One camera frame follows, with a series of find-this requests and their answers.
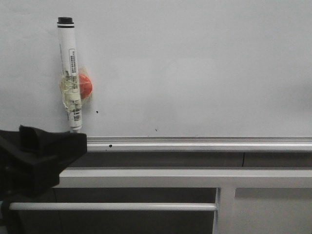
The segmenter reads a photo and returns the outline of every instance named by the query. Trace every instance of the black marker cap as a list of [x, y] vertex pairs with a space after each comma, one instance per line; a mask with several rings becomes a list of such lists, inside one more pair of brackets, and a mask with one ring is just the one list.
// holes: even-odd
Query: black marker cap
[[71, 18], [71, 17], [59, 17], [58, 23], [70, 24], [70, 23], [73, 23], [73, 18]]

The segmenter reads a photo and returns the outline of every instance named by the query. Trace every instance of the white panel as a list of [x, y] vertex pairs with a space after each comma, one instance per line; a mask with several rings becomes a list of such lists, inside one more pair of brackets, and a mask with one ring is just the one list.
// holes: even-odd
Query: white panel
[[311, 189], [237, 189], [234, 234], [310, 234]]
[[56, 21], [72, 16], [94, 83], [89, 136], [310, 136], [311, 11], [309, 0], [2, 0], [0, 129], [69, 129]]

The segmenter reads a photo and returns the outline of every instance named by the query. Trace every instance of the barcode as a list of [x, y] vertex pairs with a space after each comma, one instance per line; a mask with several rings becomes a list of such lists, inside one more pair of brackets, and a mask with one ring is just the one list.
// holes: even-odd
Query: barcode
[[76, 73], [76, 57], [75, 52], [72, 52], [72, 55], [70, 56], [70, 66], [72, 69], [72, 73]]
[[73, 77], [73, 89], [77, 89], [78, 84], [77, 84], [77, 77]]
[[75, 108], [73, 110], [73, 113], [74, 113], [74, 121], [79, 121], [81, 120], [81, 114], [80, 114], [80, 111], [81, 111], [81, 103], [79, 100], [76, 100], [74, 101], [74, 105], [75, 105]]

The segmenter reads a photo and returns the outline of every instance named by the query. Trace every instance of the metal ledge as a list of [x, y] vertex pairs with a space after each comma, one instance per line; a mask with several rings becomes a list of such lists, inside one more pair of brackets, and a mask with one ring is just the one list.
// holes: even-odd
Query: metal ledge
[[89, 137], [89, 152], [312, 151], [312, 137]]
[[312, 170], [66, 169], [56, 188], [312, 188]]

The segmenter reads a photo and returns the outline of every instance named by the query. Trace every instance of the aluminum rail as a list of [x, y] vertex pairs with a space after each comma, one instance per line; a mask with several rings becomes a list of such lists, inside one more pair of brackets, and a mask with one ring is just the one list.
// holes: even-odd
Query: aluminum rail
[[312, 137], [89, 137], [89, 152], [312, 151]]
[[213, 203], [40, 203], [14, 202], [12, 211], [216, 211]]

